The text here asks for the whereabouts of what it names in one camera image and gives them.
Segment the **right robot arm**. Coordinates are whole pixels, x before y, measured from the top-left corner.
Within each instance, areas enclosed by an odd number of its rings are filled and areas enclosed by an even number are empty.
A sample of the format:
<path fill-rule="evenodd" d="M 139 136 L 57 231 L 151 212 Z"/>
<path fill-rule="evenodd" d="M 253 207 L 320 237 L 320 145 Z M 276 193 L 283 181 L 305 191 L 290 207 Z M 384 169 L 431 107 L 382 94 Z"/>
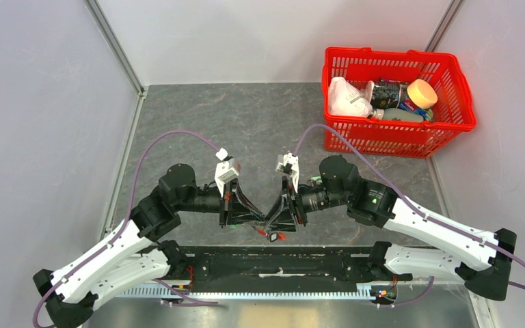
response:
<path fill-rule="evenodd" d="M 299 182 L 299 163 L 293 154 L 279 156 L 276 169 L 283 174 L 282 190 L 261 230 L 270 241 L 282 240 L 306 225 L 309 213 L 344 206 L 359 224 L 425 243 L 423 248 L 375 243 L 367 261 L 368 273 L 375 279 L 433 276 L 461 282 L 487 299 L 505 300 L 510 255 L 517 240 L 514 232 L 483 231 L 457 223 L 384 184 L 363 179 L 358 168 L 340 155 L 321 161 L 319 179 L 311 185 Z"/>

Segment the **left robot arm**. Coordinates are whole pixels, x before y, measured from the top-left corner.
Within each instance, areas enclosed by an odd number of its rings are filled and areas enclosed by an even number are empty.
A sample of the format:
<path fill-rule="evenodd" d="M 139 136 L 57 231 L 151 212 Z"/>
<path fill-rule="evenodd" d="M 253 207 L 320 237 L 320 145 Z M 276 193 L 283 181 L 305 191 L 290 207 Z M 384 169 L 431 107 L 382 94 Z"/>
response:
<path fill-rule="evenodd" d="M 181 224 L 180 212 L 218 214 L 220 224 L 259 226 L 264 214 L 242 193 L 231 160 L 217 165 L 214 182 L 199 187 L 188 164 L 170 167 L 128 217 L 82 256 L 33 276 L 54 327 L 79 327 L 116 295 L 138 284 L 189 271 L 176 241 L 164 237 Z"/>

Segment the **red black keyring holder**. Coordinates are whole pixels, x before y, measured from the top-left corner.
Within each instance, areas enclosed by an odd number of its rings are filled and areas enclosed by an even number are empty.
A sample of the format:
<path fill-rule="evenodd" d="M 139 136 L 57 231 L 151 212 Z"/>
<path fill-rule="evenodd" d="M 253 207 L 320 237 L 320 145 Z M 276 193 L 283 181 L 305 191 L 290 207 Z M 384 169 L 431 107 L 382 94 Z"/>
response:
<path fill-rule="evenodd" d="M 275 231 L 271 231 L 269 229 L 264 228 L 259 223 L 251 223 L 250 226 L 260 235 L 264 236 L 267 239 L 267 234 L 273 233 Z M 287 236 L 283 232 L 277 232 L 280 234 L 280 239 L 278 241 L 285 241 L 287 239 Z"/>

